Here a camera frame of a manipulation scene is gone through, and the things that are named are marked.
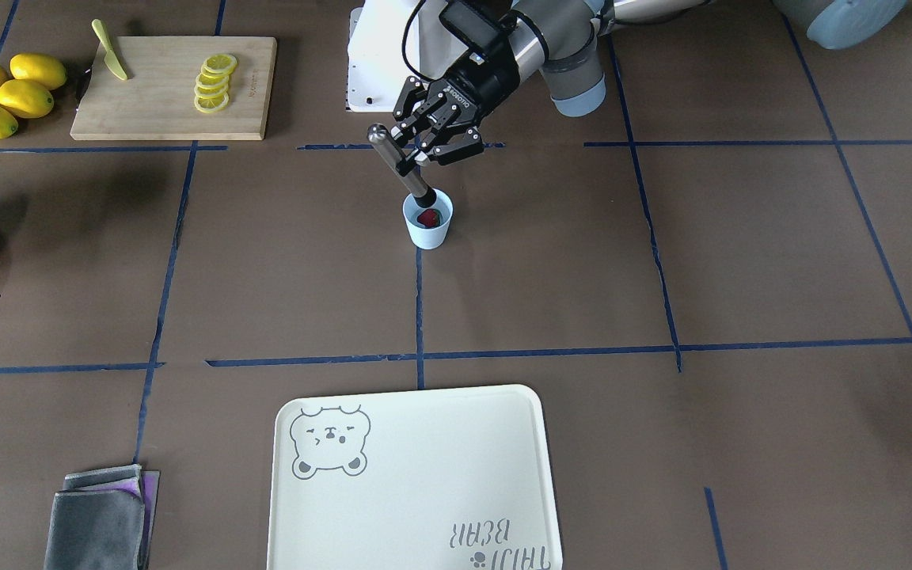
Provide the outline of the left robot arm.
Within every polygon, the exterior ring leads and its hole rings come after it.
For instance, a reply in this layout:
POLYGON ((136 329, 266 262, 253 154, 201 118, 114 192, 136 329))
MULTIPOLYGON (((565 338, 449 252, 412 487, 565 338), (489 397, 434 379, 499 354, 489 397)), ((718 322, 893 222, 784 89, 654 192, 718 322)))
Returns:
POLYGON ((509 1, 496 12, 486 1, 444 1, 433 18, 456 39, 457 54, 434 73, 402 54, 408 76, 391 123, 370 126, 368 142, 401 176, 425 162, 475 158, 493 148, 484 125, 535 78, 562 116, 583 118, 606 98, 599 44, 674 28, 710 8, 709 1, 509 1))

